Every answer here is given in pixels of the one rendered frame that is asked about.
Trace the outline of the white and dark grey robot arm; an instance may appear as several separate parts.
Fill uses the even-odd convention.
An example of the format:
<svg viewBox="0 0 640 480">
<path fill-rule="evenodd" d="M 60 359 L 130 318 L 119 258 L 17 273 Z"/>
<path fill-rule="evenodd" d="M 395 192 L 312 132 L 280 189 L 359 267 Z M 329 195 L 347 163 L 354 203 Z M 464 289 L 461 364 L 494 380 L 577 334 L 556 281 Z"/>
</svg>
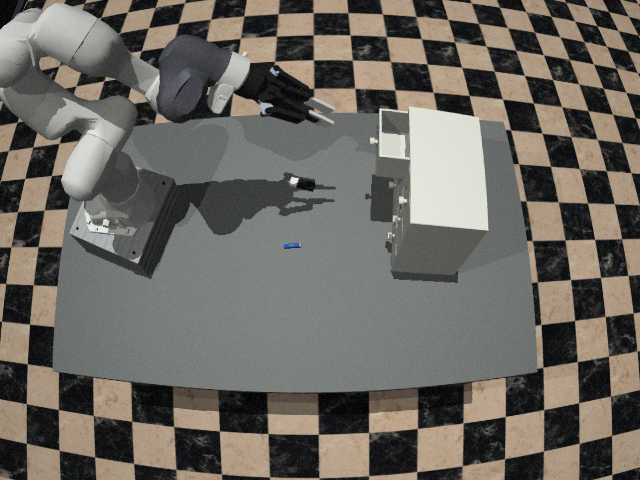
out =
<svg viewBox="0 0 640 480">
<path fill-rule="evenodd" d="M 209 109 L 222 112 L 249 75 L 249 53 L 185 34 L 167 44 L 158 70 L 87 11 L 54 3 L 16 16 L 0 29 L 0 100 L 47 140 L 73 129 L 81 133 L 61 178 L 65 192 L 87 201 L 89 232 L 134 238 L 155 210 L 155 192 L 121 151 L 138 115 L 135 104 L 121 95 L 79 98 L 45 75 L 39 58 L 50 56 L 77 72 L 116 79 L 143 94 L 167 120 L 184 123 L 202 109 L 208 87 Z"/>
</svg>

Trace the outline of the white chest of drawers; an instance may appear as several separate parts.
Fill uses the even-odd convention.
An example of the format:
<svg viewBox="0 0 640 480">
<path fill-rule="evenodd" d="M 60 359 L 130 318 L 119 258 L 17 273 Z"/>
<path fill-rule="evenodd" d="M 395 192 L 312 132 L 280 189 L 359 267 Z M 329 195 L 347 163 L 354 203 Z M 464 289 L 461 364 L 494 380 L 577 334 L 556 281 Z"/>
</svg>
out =
<svg viewBox="0 0 640 480">
<path fill-rule="evenodd" d="M 408 112 L 410 222 L 391 271 L 455 275 L 488 232 L 479 117 Z"/>
</svg>

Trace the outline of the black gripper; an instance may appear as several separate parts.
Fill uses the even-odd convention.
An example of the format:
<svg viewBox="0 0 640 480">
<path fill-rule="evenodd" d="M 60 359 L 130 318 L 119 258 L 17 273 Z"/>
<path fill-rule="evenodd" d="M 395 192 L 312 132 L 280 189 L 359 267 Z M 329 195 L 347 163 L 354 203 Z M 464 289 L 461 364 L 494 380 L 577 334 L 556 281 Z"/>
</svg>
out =
<svg viewBox="0 0 640 480">
<path fill-rule="evenodd" d="M 313 93 L 309 93 L 307 85 L 284 72 L 278 65 L 269 70 L 266 72 L 264 68 L 250 63 L 250 72 L 246 81 L 234 94 L 252 99 L 261 105 L 260 115 L 262 117 L 271 116 L 295 124 L 306 119 L 324 128 L 334 124 L 334 121 L 312 110 L 308 111 L 285 96 L 304 102 L 304 104 L 325 114 L 333 112 L 335 107 L 313 97 Z M 273 105 L 280 108 L 273 107 Z"/>
</svg>

